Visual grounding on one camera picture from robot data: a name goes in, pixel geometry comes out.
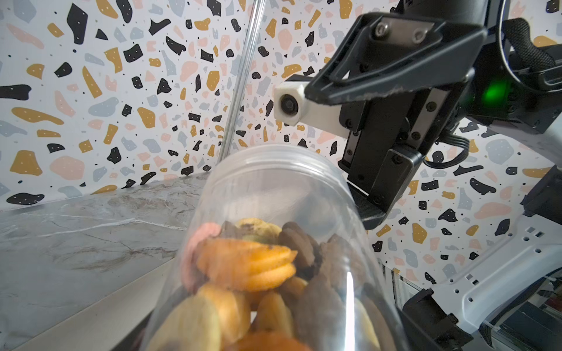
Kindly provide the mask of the clear plastic cookie jar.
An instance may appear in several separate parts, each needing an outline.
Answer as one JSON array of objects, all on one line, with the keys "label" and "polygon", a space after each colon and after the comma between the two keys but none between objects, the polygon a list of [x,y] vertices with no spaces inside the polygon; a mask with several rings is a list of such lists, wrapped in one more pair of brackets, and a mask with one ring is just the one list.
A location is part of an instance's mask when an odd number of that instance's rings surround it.
[{"label": "clear plastic cookie jar", "polygon": [[342,174],[297,146],[211,172],[142,350],[407,350]]}]

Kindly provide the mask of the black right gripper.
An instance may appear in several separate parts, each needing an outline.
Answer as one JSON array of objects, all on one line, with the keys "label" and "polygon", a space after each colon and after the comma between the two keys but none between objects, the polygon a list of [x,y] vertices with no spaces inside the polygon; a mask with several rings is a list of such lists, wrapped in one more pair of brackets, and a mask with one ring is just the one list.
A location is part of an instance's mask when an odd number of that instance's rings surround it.
[{"label": "black right gripper", "polygon": [[388,217],[433,144],[458,124],[486,36],[474,24],[367,13],[308,83],[308,100],[351,103],[342,107],[352,130],[338,166],[365,229]]}]

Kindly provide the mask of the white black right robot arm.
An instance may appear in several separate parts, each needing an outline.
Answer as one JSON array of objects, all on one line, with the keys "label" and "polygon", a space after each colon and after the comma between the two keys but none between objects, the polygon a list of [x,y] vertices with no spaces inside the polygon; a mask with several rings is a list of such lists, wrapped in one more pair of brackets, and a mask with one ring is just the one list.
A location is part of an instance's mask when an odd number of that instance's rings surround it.
[{"label": "white black right robot arm", "polygon": [[404,195],[385,222],[389,231],[368,233],[396,304],[477,260],[513,226],[520,201],[551,168],[512,137],[472,121],[458,132],[472,147],[461,174],[421,166],[417,182],[438,186]]}]

